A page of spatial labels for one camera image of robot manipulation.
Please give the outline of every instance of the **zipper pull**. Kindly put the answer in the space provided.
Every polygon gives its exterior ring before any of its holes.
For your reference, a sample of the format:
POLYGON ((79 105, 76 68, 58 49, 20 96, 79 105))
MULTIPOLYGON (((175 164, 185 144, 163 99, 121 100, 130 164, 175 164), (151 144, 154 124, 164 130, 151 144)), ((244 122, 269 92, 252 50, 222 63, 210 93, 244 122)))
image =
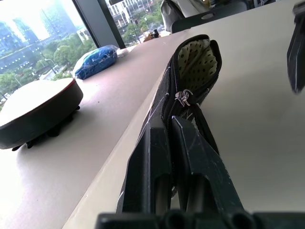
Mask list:
POLYGON ((190 97, 190 94, 193 95, 193 93, 190 90, 185 89, 183 92, 177 92, 175 95, 175 100, 178 100, 181 105, 184 107, 185 105, 190 106, 189 102, 187 101, 190 97))

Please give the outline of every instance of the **window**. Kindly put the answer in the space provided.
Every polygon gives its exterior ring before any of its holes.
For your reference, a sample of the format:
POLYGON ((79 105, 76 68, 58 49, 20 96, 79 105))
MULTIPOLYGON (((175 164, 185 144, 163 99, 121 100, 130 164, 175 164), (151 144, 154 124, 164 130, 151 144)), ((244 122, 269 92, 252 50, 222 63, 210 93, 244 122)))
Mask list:
POLYGON ((161 2, 162 0, 124 0, 112 6, 117 10, 119 4, 126 8, 113 16, 114 21, 121 22, 119 26, 116 25, 126 47, 143 42, 154 30, 160 36, 170 34, 165 31, 163 24, 161 2))
POLYGON ((114 14, 116 14, 114 6, 111 6, 111 9, 112 9, 112 11, 114 12, 114 14))
POLYGON ((111 16, 113 16, 114 15, 113 9, 111 7, 108 7, 108 10, 109 10, 111 16))
POLYGON ((72 77, 96 49, 72 0, 0 1, 0 37, 0 110, 27 83, 72 77))

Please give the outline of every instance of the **tree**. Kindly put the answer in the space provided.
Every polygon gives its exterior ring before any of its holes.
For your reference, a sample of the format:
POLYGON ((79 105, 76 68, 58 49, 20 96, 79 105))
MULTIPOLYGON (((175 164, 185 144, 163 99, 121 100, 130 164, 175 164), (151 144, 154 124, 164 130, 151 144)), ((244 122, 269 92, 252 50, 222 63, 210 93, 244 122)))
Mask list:
POLYGON ((95 43, 93 42, 92 39, 85 40, 83 45, 84 45, 84 48, 85 48, 84 49, 85 52, 83 54, 96 49, 96 45, 95 45, 95 43))
POLYGON ((68 36, 68 41, 70 46, 77 47, 79 45, 82 45, 82 41, 77 33, 73 33, 68 36))
POLYGON ((49 49, 45 49, 42 51, 42 54, 44 55, 45 58, 47 59, 51 59, 54 61, 54 53, 56 52, 56 50, 53 52, 53 51, 50 51, 49 49))
POLYGON ((145 10, 142 10, 142 11, 135 11, 134 12, 134 15, 133 15, 133 17, 135 17, 135 18, 141 18, 142 16, 144 16, 144 15, 146 15, 146 12, 145 12, 145 10))
POLYGON ((0 92, 2 94, 12 94, 20 87, 18 82, 15 80, 14 75, 14 73, 0 74, 0 92))
POLYGON ((33 70, 29 68, 24 69, 22 75, 19 75, 18 78, 22 86, 36 80, 35 75, 33 75, 33 70))
POLYGON ((155 10, 152 12, 153 16, 155 17, 156 22, 163 24, 163 18, 162 18, 162 14, 161 14, 161 3, 162 1, 159 1, 156 4, 156 8, 155 10))
POLYGON ((61 66, 68 64, 71 56, 71 48, 68 45, 62 45, 54 53, 54 61, 61 66))
POLYGON ((4 104, 0 104, 0 111, 2 110, 3 106, 4 106, 4 104))
POLYGON ((39 70, 41 68, 44 68, 45 66, 48 66, 48 63, 45 60, 39 60, 35 65, 35 69, 39 70))
POLYGON ((139 29, 138 25, 129 23, 124 33, 123 40, 125 43, 131 43, 138 41, 138 36, 141 34, 141 30, 139 29))
POLYGON ((72 74, 71 73, 67 73, 67 72, 61 72, 61 73, 57 73, 52 80, 56 81, 59 79, 64 79, 64 78, 72 78, 72 74))
POLYGON ((52 41, 45 46, 45 49, 54 53, 57 50, 59 43, 60 43, 59 41, 52 41))
POLYGON ((162 19, 162 15, 161 15, 161 11, 160 10, 156 10, 150 14, 144 15, 141 17, 139 25, 140 27, 142 27, 143 31, 147 31, 148 27, 147 25, 150 24, 163 24, 163 19, 162 19))

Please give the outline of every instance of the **plastic bag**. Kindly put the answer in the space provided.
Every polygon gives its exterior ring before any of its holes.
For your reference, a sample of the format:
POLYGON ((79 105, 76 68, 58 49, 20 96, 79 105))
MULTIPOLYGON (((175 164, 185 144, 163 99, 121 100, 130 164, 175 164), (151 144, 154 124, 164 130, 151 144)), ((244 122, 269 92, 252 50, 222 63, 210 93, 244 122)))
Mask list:
POLYGON ((75 64, 73 77, 84 80, 108 68, 115 63, 118 49, 114 45, 107 45, 84 54, 75 64))

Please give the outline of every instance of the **sky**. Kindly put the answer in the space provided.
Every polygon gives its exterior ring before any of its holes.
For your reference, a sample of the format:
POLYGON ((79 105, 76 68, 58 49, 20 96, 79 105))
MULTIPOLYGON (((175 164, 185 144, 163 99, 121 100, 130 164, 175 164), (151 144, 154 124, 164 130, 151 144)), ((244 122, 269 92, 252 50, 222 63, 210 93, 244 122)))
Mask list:
MULTIPOLYGON (((73 24, 75 26, 83 25, 72 0, 60 0, 60 2, 63 4, 73 24)), ((23 21, 32 28, 39 39, 45 39, 49 34, 41 22, 40 9, 47 8, 52 4, 54 4, 54 0, 2 0, 0 1, 0 21, 5 21, 23 39, 13 22, 14 18, 22 17, 23 21)))

